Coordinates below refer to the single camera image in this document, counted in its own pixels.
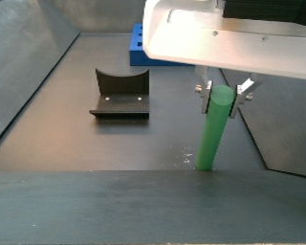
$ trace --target gray floor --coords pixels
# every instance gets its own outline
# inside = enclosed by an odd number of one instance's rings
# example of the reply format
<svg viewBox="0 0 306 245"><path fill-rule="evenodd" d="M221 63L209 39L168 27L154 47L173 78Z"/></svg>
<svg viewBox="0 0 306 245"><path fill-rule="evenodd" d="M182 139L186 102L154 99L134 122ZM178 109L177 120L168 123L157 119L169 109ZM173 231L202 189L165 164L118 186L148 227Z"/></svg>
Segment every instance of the gray floor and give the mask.
<svg viewBox="0 0 306 245"><path fill-rule="evenodd" d="M272 171L0 173L0 244L306 243L306 179Z"/></svg>
<svg viewBox="0 0 306 245"><path fill-rule="evenodd" d="M94 69L129 75L128 34L82 35L0 142L0 171L194 169L204 115L194 67L149 67L150 119L97 121ZM216 84L224 77L212 72ZM264 169L240 115L229 120L214 168Z"/></svg>

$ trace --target blue object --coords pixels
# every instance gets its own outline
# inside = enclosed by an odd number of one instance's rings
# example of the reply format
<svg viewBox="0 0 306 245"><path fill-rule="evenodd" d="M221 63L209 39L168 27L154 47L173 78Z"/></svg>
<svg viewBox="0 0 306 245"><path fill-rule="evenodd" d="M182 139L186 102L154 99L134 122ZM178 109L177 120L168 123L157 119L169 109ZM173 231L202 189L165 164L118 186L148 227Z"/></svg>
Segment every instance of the blue object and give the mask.
<svg viewBox="0 0 306 245"><path fill-rule="evenodd" d="M129 46L130 65L132 66L188 66L190 64L164 61L148 57L142 50L142 24L137 23L133 26L133 34Z"/></svg>

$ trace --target gray wall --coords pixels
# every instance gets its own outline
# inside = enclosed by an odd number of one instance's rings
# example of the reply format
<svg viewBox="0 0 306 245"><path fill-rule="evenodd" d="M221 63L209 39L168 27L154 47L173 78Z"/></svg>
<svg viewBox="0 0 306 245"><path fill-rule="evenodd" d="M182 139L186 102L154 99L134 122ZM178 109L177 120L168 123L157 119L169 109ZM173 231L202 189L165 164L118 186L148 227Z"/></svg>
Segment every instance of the gray wall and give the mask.
<svg viewBox="0 0 306 245"><path fill-rule="evenodd" d="M77 34L46 1L0 1L0 136Z"/></svg>
<svg viewBox="0 0 306 245"><path fill-rule="evenodd" d="M145 0L48 0L82 33L130 33Z"/></svg>
<svg viewBox="0 0 306 245"><path fill-rule="evenodd" d="M248 74L224 70L232 87ZM270 169L306 175L306 80L258 75L254 99L241 106Z"/></svg>

